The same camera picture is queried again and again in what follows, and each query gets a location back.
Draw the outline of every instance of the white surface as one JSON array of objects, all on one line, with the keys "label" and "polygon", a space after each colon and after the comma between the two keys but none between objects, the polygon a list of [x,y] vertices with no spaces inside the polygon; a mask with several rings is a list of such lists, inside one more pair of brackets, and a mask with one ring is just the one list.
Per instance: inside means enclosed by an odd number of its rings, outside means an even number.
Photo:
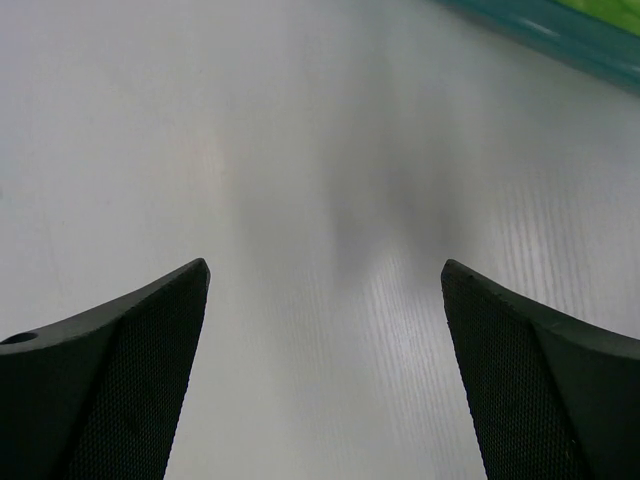
[{"label": "white surface", "polygon": [[0,337],[196,256],[167,478],[467,479],[455,257],[640,336],[640,102],[412,0],[5,2]]}]

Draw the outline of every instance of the screw hole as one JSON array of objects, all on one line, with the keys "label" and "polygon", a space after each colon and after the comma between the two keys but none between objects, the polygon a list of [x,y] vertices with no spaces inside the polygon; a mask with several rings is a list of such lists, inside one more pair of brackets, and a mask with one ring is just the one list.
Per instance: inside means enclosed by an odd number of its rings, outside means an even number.
[{"label": "screw hole", "polygon": [[4,339],[2,342],[0,342],[0,345],[12,345],[14,343],[28,342],[29,340],[33,340],[37,337],[38,334],[33,332],[18,333],[17,335],[13,335],[9,338]]}]

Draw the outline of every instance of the black plastic part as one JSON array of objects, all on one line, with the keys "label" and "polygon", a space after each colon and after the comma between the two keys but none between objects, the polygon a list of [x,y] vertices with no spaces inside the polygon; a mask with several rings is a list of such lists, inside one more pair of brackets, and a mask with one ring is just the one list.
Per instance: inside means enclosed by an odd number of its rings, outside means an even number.
[{"label": "black plastic part", "polygon": [[442,286],[489,480],[640,478],[640,341],[452,260]]},{"label": "black plastic part", "polygon": [[208,285],[195,260],[1,342],[0,478],[163,478]]}]

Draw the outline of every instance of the green object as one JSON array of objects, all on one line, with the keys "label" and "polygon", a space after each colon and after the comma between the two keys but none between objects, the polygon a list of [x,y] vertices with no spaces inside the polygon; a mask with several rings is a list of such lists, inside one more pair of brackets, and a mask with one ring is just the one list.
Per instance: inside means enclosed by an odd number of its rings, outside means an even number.
[{"label": "green object", "polygon": [[635,35],[640,35],[640,0],[558,1]]}]

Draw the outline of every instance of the teal container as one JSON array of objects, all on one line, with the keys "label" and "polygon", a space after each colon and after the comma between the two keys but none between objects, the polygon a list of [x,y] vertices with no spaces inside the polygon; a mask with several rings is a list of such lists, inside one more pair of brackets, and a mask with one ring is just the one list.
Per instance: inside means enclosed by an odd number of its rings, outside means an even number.
[{"label": "teal container", "polygon": [[438,1],[531,48],[640,93],[640,0]]}]

